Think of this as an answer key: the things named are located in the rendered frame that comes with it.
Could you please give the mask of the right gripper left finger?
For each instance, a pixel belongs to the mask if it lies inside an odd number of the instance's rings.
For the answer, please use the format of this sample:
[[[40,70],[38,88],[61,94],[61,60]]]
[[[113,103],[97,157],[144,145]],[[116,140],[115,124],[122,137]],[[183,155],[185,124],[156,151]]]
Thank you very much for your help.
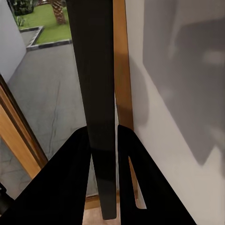
[[[77,129],[0,216],[0,225],[82,225],[91,160],[88,129]]]

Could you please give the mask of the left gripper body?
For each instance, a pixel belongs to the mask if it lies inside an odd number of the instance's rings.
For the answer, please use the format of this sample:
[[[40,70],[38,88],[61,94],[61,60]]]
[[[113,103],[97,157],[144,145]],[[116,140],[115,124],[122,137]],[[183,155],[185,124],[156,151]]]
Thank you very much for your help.
[[[2,216],[6,212],[6,210],[11,206],[13,202],[14,199],[10,198],[0,207],[0,216]]]

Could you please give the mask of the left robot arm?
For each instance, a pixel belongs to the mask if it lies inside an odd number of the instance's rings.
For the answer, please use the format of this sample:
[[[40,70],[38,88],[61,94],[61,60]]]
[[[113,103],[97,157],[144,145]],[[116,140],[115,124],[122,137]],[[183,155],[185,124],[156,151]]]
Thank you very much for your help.
[[[7,189],[0,183],[0,216],[2,216],[14,202],[14,199],[6,194],[6,191]]]

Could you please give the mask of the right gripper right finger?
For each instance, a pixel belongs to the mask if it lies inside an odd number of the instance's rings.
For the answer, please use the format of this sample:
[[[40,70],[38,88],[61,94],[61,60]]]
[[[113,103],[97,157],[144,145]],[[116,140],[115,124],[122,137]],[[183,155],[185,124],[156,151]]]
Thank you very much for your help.
[[[130,156],[147,209],[136,206]],[[121,225],[197,225],[136,133],[118,125]]]

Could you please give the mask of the poster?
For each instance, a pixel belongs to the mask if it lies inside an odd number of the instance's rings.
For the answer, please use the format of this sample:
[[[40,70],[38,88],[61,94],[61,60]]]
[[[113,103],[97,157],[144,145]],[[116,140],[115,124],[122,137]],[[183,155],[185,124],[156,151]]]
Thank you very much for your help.
[[[104,220],[115,219],[113,0],[66,0]]]

